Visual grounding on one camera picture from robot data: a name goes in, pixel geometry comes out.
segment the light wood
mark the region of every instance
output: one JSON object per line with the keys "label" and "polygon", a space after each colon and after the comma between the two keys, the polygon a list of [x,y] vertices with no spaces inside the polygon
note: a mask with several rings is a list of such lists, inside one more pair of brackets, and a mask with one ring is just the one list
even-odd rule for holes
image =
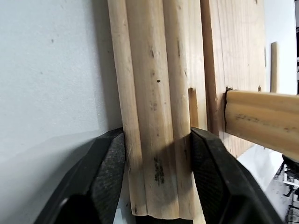
{"label": "light wood", "polygon": [[186,38],[188,2],[164,0],[165,37],[169,71],[179,216],[194,219],[194,200],[190,159],[190,117],[186,74]]}
{"label": "light wood", "polygon": [[235,157],[253,144],[225,132],[227,88],[265,87],[263,0],[201,0],[208,130]]}
{"label": "light wood", "polygon": [[279,76],[279,47],[278,43],[271,44],[271,92],[278,90]]}
{"label": "light wood", "polygon": [[195,102],[193,101],[191,104],[193,108],[197,108],[198,119],[198,124],[191,124],[191,126],[207,130],[206,86],[200,0],[187,0],[184,2],[188,4],[188,13],[185,22],[186,75],[188,78],[188,88],[192,89],[193,93],[196,94],[194,98],[196,98],[197,105],[195,105]]}
{"label": "light wood", "polygon": [[162,0],[127,0],[147,213],[179,218]]}
{"label": "light wood", "polygon": [[189,87],[206,129],[199,0],[108,3],[132,213],[204,223],[189,152]]}
{"label": "light wood", "polygon": [[226,131],[299,160],[299,97],[228,91]]}
{"label": "light wood", "polygon": [[131,207],[133,214],[145,216],[146,196],[126,3],[125,0],[108,0],[108,6],[122,124],[126,137]]}
{"label": "light wood", "polygon": [[199,127],[196,89],[189,88],[188,95],[189,95],[190,125],[191,127]]}

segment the dark stain on wood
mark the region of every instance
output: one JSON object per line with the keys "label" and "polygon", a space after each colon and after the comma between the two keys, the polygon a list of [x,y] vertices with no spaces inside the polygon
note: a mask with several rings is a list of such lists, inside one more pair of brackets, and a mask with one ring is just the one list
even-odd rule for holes
{"label": "dark stain on wood", "polygon": [[154,157],[154,161],[155,161],[155,181],[158,183],[158,186],[160,186],[160,184],[164,184],[164,171],[163,171],[163,166],[162,166],[162,161],[157,158]]}
{"label": "dark stain on wood", "polygon": [[150,46],[149,55],[150,55],[151,58],[155,58],[153,45]]}
{"label": "dark stain on wood", "polygon": [[247,116],[247,115],[244,115],[244,114],[237,114],[236,119],[237,120],[242,119],[242,120],[252,121],[252,122],[255,122],[255,123],[260,122],[259,119],[254,118],[254,117],[250,117],[250,116]]}
{"label": "dark stain on wood", "polygon": [[184,153],[185,153],[185,159],[188,160],[187,149],[184,149]]}
{"label": "dark stain on wood", "polygon": [[178,57],[181,57],[181,49],[179,47],[179,40],[177,40],[177,47],[178,47]]}

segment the wooden dowel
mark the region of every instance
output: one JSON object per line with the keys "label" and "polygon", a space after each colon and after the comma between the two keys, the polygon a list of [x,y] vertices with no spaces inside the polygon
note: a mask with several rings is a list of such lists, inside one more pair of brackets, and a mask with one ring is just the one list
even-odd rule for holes
{"label": "wooden dowel", "polygon": [[108,6],[122,124],[126,137],[131,208],[133,214],[145,216],[146,196],[126,2],[108,0]]}
{"label": "wooden dowel", "polygon": [[162,0],[127,0],[126,4],[147,213],[175,219],[179,218],[178,186],[163,4]]}
{"label": "wooden dowel", "polygon": [[228,91],[226,132],[299,160],[299,97]]}
{"label": "wooden dowel", "polygon": [[190,125],[191,127],[199,127],[198,121],[198,109],[197,109],[197,97],[196,90],[193,88],[188,89],[189,94],[189,113],[190,113]]}
{"label": "wooden dowel", "polygon": [[271,44],[271,92],[277,92],[279,79],[279,46],[277,42]]}
{"label": "wooden dowel", "polygon": [[193,191],[190,166],[190,117],[186,75],[186,43],[188,40],[185,38],[188,1],[163,0],[163,9],[176,156],[179,216],[180,218],[193,220],[196,198]]}

